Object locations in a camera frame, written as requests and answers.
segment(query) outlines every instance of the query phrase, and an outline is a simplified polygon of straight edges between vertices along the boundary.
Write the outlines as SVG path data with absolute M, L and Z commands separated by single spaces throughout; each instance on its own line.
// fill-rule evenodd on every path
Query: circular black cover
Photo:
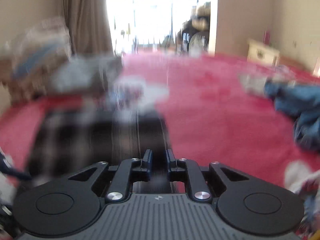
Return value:
M 217 202 L 217 211 L 232 227 L 261 236 L 293 230 L 304 214 L 294 193 L 267 182 L 234 182 Z
M 84 186 L 66 179 L 33 188 L 15 199 L 13 215 L 34 235 L 68 235 L 88 225 L 100 210 L 98 197 Z

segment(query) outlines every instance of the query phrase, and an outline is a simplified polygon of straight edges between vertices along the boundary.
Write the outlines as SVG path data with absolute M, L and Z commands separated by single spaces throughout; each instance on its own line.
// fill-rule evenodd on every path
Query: triangular cutout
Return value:
M 91 169 L 88 169 L 88 170 L 83 171 L 81 173 L 78 173 L 78 174 L 70 177 L 69 179 L 76 180 L 76 181 L 87 181 L 92 176 L 92 174 L 94 174 L 94 172 L 96 170 L 97 170 L 97 168 L 91 168 Z
M 230 181 L 242 181 L 242 180 L 249 180 L 247 177 L 236 173 L 235 171 L 229 170 L 227 168 L 221 168 L 223 173 L 228 177 Z

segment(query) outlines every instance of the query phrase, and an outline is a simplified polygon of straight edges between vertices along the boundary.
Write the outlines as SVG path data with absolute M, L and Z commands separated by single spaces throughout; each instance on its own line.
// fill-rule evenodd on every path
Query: curtain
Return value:
M 113 51 L 107 0 L 63 0 L 63 11 L 74 54 Z

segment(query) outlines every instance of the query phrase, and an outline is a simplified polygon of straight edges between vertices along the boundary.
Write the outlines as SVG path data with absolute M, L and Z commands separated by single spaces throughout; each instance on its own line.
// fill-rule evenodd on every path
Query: wooden furniture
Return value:
M 277 66 L 279 64 L 280 51 L 273 49 L 262 42 L 249 39 L 248 60 L 261 64 Z

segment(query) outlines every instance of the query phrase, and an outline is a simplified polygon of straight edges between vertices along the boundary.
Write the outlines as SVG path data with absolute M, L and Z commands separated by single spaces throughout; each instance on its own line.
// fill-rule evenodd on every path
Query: metal pivot bolt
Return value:
M 119 200 L 119 199 L 122 199 L 123 198 L 123 195 L 120 193 L 120 192 L 110 192 L 108 195 L 107 195 L 107 198 L 109 200 Z
M 208 199 L 210 197 L 210 193 L 205 191 L 199 191 L 195 193 L 195 198 L 197 199 Z

